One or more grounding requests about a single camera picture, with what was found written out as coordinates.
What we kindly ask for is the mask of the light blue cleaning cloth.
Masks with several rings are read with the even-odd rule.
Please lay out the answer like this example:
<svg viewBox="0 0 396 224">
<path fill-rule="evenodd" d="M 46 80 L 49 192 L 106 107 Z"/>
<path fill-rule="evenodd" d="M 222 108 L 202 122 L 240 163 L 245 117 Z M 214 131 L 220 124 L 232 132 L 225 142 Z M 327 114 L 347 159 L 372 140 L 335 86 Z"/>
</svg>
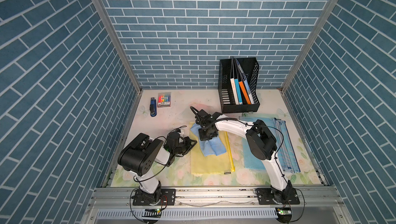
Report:
<svg viewBox="0 0 396 224">
<path fill-rule="evenodd" d="M 192 127 L 190 128 L 190 131 L 198 138 L 200 150 L 203 156 L 205 157 L 211 155 L 220 156 L 226 153 L 226 147 L 221 142 L 219 137 L 214 137 L 207 141 L 201 140 L 199 137 L 199 129 L 200 129 L 199 125 L 193 124 Z"/>
</svg>

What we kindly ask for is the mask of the green mesh document bag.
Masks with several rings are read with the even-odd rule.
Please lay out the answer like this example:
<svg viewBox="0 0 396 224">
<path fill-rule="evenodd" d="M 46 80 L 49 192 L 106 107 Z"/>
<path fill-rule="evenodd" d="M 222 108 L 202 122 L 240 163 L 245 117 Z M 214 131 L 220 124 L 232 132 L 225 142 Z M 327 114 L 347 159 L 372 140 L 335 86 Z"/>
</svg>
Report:
<svg viewBox="0 0 396 224">
<path fill-rule="evenodd" d="M 279 118 L 277 114 L 265 114 L 265 113 L 242 113 L 242 116 L 259 117 L 259 118 Z"/>
</svg>

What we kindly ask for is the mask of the yellow mesh document bag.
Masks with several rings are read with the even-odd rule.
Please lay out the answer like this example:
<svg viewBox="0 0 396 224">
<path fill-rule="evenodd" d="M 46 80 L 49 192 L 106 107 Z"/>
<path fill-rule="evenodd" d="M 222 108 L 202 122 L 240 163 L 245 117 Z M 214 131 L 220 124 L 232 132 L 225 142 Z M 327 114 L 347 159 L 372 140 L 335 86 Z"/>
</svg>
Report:
<svg viewBox="0 0 396 224">
<path fill-rule="evenodd" d="M 235 171 L 234 163 L 232 162 L 232 154 L 230 149 L 229 137 L 227 132 L 220 131 L 218 137 L 226 147 L 226 153 L 220 156 L 203 156 L 198 138 L 190 131 L 190 138 L 198 142 L 191 150 L 191 173 L 194 175 L 204 174 L 230 174 Z"/>
</svg>

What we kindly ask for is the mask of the blue mesh document bag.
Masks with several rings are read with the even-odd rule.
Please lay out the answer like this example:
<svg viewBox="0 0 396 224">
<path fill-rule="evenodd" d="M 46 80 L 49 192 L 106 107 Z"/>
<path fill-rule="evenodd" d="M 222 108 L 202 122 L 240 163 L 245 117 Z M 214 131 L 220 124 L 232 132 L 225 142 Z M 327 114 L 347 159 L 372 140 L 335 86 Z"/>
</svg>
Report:
<svg viewBox="0 0 396 224">
<path fill-rule="evenodd" d="M 275 127 L 275 118 L 240 116 L 239 119 L 246 122 L 254 122 L 259 119 L 264 121 L 267 126 Z M 242 138 L 242 148 L 244 167 L 252 171 L 265 171 L 265 167 L 261 160 L 251 153 L 248 142 L 245 138 Z"/>
</svg>

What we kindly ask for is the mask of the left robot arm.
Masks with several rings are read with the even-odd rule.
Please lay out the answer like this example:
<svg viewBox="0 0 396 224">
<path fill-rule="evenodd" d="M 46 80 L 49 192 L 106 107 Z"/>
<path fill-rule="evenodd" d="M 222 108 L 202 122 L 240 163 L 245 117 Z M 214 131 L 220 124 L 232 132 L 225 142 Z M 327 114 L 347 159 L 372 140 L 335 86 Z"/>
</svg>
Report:
<svg viewBox="0 0 396 224">
<path fill-rule="evenodd" d="M 140 133 L 120 152 L 118 164 L 133 174 L 143 194 L 149 197 L 159 195 L 161 183 L 152 172 L 154 163 L 163 168 L 170 167 L 176 158 L 184 157 L 198 143 L 182 135 L 180 128 L 157 138 Z"/>
</svg>

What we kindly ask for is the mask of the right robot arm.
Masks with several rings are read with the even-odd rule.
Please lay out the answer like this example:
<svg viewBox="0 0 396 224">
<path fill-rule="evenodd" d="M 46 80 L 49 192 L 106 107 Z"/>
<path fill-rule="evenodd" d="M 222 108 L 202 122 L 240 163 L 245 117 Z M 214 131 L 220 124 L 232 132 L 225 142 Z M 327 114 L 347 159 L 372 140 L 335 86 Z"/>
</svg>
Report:
<svg viewBox="0 0 396 224">
<path fill-rule="evenodd" d="M 289 202 L 294 195 L 294 188 L 280 166 L 275 135 L 264 121 L 245 122 L 218 112 L 209 114 L 195 107 L 190 109 L 195 115 L 196 124 L 200 126 L 198 133 L 201 141 L 217 137 L 220 131 L 245 138 L 251 154 L 261 160 L 268 173 L 274 201 L 282 204 Z"/>
</svg>

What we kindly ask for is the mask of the white book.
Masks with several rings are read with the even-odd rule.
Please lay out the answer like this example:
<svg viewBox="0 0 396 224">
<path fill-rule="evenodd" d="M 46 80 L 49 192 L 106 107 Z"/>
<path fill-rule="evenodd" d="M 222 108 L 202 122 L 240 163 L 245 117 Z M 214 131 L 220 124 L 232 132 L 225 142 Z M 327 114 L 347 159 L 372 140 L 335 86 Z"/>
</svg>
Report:
<svg viewBox="0 0 396 224">
<path fill-rule="evenodd" d="M 237 99 L 237 94 L 236 94 L 236 89 L 235 89 L 234 78 L 230 78 L 230 83 L 231 83 L 231 88 L 232 88 L 235 104 L 239 105 L 238 99 Z"/>
</svg>

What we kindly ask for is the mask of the orange book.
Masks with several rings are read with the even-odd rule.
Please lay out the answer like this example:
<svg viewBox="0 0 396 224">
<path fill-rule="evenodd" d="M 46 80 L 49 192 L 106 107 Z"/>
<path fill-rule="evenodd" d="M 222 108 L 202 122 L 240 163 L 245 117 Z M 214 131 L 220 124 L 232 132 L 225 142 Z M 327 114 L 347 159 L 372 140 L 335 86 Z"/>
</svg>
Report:
<svg viewBox="0 0 396 224">
<path fill-rule="evenodd" d="M 240 86 L 242 94 L 243 94 L 243 96 L 244 96 L 244 98 L 246 100 L 246 103 L 247 104 L 252 104 L 251 101 L 250 101 L 249 95 L 247 93 L 246 87 L 245 87 L 245 85 L 244 85 L 244 83 L 242 81 L 239 82 L 239 86 Z"/>
</svg>

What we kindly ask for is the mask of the box of coloured markers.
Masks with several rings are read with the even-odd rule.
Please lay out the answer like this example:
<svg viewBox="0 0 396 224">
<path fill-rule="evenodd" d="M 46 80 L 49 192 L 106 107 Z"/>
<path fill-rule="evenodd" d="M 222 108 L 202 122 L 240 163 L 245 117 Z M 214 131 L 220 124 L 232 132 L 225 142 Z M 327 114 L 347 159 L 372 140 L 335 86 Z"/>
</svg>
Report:
<svg viewBox="0 0 396 224">
<path fill-rule="evenodd" d="M 157 106 L 165 108 L 171 106 L 171 92 L 163 92 L 158 94 Z"/>
</svg>

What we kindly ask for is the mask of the blue folder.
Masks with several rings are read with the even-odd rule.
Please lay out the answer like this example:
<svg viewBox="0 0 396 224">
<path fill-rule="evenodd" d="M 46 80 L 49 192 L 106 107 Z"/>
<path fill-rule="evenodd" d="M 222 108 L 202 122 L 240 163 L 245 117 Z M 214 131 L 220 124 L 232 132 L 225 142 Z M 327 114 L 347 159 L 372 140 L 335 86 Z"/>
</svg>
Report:
<svg viewBox="0 0 396 224">
<path fill-rule="evenodd" d="M 249 95 L 250 101 L 252 104 L 254 104 L 255 102 L 254 102 L 253 95 L 252 95 L 252 92 L 251 92 L 251 89 L 250 89 L 250 86 L 248 83 L 247 76 L 246 76 L 244 70 L 242 69 L 242 66 L 239 63 L 239 61 L 237 59 L 234 59 L 234 62 L 235 62 L 235 67 L 236 67 L 236 73 L 238 75 L 238 81 L 239 82 L 242 81 L 244 83 L 247 93 Z"/>
</svg>

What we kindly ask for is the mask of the teal book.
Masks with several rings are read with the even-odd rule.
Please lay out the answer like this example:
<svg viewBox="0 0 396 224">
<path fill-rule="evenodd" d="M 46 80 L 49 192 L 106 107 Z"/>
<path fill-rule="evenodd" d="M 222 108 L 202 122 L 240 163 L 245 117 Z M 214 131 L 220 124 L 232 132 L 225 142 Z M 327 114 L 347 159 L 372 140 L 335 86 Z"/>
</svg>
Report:
<svg viewBox="0 0 396 224">
<path fill-rule="evenodd" d="M 239 81 L 238 79 L 234 79 L 235 83 L 235 89 L 236 89 L 236 94 L 237 94 L 237 99 L 238 99 L 238 104 L 243 104 L 242 102 L 242 96 L 241 96 L 241 91 L 240 91 L 240 86 L 239 86 Z"/>
</svg>

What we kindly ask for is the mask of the blue black stapler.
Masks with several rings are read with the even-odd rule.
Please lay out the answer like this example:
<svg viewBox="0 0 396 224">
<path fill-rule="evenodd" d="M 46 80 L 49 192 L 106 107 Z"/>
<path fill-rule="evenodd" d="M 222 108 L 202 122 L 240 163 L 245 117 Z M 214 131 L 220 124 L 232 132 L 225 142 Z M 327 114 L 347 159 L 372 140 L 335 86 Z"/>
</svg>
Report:
<svg viewBox="0 0 396 224">
<path fill-rule="evenodd" d="M 155 117 L 157 115 L 157 101 L 154 97 L 150 101 L 150 116 Z"/>
</svg>

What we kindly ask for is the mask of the black mesh file holder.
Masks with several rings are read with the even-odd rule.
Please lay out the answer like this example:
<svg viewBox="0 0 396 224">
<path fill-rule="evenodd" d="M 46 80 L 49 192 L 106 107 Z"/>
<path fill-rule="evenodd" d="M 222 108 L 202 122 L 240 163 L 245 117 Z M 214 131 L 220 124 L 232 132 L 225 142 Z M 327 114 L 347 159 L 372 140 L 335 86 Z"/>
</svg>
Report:
<svg viewBox="0 0 396 224">
<path fill-rule="evenodd" d="M 259 65 L 255 58 L 220 60 L 218 91 L 223 113 L 256 112 Z"/>
</svg>

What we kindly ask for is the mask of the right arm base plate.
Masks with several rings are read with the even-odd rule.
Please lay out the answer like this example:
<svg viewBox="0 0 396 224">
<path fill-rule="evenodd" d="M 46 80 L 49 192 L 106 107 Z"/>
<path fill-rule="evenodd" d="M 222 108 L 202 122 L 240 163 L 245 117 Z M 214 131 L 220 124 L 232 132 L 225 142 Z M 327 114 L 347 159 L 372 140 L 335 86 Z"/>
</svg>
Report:
<svg viewBox="0 0 396 224">
<path fill-rule="evenodd" d="M 273 188 L 258 188 L 254 190 L 260 205 L 299 205 L 300 199 L 294 188 L 279 191 Z"/>
</svg>

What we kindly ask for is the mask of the aluminium front rail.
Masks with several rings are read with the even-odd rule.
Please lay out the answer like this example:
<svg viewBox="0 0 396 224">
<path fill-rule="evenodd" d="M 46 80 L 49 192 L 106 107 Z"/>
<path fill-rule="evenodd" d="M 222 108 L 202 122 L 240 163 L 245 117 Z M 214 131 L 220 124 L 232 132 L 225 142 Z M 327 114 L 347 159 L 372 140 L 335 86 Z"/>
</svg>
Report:
<svg viewBox="0 0 396 224">
<path fill-rule="evenodd" d="M 133 188 L 97 188 L 85 224 L 350 224 L 352 217 L 333 186 L 299 186 L 290 203 L 278 204 L 265 186 L 171 186 L 156 204 Z"/>
</svg>

